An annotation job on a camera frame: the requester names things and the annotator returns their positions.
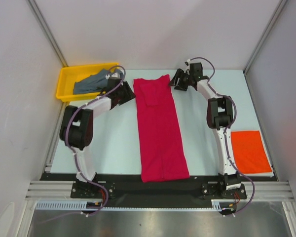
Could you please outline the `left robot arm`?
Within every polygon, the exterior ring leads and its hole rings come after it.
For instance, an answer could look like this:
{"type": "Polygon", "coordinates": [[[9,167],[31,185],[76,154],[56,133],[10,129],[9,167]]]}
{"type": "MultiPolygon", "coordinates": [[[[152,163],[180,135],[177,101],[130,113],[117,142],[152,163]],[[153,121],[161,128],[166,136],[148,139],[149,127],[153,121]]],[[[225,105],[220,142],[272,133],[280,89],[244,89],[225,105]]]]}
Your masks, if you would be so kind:
{"type": "Polygon", "coordinates": [[[92,198],[98,194],[99,185],[94,178],[96,170],[87,147],[93,139],[94,118],[135,98],[128,82],[110,77],[104,93],[80,107],[68,105],[63,115],[59,137],[74,157],[76,180],[82,192],[92,198]]]}

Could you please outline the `pink t-shirt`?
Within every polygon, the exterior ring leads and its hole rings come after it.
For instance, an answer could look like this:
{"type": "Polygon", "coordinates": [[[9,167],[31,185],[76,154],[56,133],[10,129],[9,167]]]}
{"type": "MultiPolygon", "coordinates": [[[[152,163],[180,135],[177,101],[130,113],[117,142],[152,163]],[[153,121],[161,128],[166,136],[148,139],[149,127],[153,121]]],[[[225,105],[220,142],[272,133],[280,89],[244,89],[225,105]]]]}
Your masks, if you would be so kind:
{"type": "Polygon", "coordinates": [[[169,81],[169,75],[134,80],[143,182],[190,177],[169,81]]]}

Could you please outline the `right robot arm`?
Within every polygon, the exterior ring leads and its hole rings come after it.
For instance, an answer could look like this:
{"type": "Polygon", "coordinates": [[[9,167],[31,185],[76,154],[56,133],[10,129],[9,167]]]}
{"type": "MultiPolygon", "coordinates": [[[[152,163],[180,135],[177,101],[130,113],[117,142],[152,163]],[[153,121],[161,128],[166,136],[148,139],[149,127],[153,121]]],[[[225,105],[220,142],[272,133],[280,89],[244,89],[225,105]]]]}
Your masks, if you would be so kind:
{"type": "Polygon", "coordinates": [[[169,86],[181,91],[187,91],[192,86],[207,100],[206,122],[213,131],[220,159],[218,193],[223,198],[231,197],[235,190],[241,188],[240,173],[231,144],[231,126],[235,121],[232,99],[217,93],[210,85],[209,77],[203,75],[202,69],[177,69],[169,86]]]}

